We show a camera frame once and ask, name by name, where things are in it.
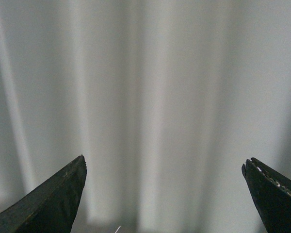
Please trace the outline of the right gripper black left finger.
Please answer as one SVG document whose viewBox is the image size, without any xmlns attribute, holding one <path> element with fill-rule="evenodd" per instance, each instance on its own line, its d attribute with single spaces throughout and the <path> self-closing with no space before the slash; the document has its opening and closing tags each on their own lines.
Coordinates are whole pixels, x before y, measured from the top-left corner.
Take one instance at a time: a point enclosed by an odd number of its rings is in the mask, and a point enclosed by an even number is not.
<svg viewBox="0 0 291 233">
<path fill-rule="evenodd" d="M 87 176 L 83 155 L 0 213 L 0 233 L 71 232 Z"/>
</svg>

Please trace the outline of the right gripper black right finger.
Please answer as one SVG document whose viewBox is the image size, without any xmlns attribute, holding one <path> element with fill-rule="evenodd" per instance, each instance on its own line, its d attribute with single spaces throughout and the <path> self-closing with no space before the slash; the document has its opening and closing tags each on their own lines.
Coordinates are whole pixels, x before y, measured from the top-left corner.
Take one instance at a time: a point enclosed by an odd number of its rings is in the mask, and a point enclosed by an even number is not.
<svg viewBox="0 0 291 233">
<path fill-rule="evenodd" d="M 291 180 L 256 158 L 242 165 L 254 205 L 269 233 L 291 233 Z"/>
</svg>

